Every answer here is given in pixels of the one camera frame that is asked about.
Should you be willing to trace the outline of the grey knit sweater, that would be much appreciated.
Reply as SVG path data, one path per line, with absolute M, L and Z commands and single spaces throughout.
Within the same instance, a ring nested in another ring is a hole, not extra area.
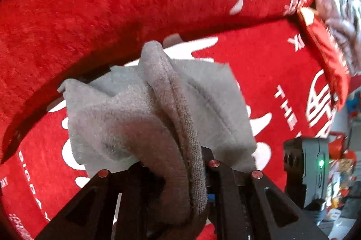
M 160 43 L 143 46 L 138 65 L 114 66 L 86 84 L 65 80 L 72 153 L 89 175 L 140 161 L 165 179 L 150 223 L 165 239 L 195 239 L 206 223 L 203 147 L 241 172 L 254 169 L 256 142 L 229 65 L 171 59 Z

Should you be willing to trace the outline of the red plastic stool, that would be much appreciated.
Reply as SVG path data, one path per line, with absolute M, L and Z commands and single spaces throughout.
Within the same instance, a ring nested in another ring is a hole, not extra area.
M 329 157 L 333 160 L 351 159 L 357 161 L 357 155 L 354 151 L 349 150 L 346 146 L 347 135 L 339 131 L 329 133 Z

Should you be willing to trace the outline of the red sofa seat cover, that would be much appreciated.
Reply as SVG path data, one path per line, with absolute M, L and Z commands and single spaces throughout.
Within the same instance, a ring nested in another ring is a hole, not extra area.
M 289 18 L 166 49 L 174 59 L 230 66 L 247 104 L 257 168 L 280 188 L 286 184 L 284 141 L 326 137 L 335 117 L 315 51 Z M 1 166 L 1 207 L 21 239 L 35 238 L 89 181 L 73 157 L 67 122 L 65 101 L 58 101 Z

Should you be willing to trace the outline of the grey patterned blanket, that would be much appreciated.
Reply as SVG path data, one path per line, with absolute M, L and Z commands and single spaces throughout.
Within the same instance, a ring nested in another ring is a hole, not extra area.
M 337 41 L 351 75 L 360 74 L 360 0 L 315 0 L 316 10 Z

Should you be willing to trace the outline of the red sofa back cover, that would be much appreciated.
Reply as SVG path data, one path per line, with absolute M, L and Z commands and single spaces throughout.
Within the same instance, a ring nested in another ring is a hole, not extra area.
M 150 40 L 189 39 L 291 13 L 312 0 L 1 0 L 1 160 L 63 80 L 134 56 Z

